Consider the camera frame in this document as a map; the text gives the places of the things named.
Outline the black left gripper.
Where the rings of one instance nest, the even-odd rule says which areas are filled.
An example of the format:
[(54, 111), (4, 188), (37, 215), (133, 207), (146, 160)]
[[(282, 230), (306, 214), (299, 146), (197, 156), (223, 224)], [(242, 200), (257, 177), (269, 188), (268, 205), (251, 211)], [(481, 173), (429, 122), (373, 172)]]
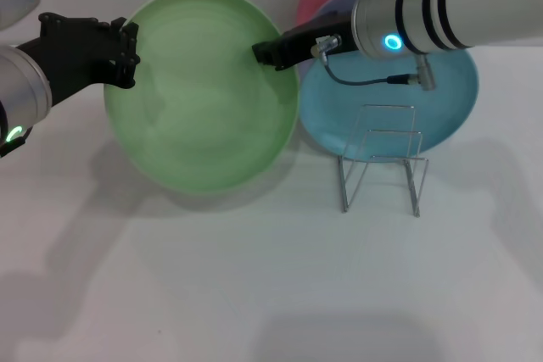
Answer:
[(45, 75), (55, 106), (94, 84), (131, 89), (140, 58), (139, 25), (125, 18), (101, 22), (43, 13), (39, 37), (18, 49)]

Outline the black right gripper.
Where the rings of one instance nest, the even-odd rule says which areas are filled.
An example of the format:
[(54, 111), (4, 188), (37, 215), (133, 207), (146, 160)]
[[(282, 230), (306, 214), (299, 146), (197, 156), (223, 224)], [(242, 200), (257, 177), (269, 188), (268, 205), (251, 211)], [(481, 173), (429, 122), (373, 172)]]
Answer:
[(254, 44), (252, 51), (259, 64), (282, 71), (311, 59), (311, 48), (316, 45), (316, 40), (329, 36), (340, 38), (340, 45), (333, 53), (355, 51), (351, 12), (324, 14), (284, 32), (281, 38)]

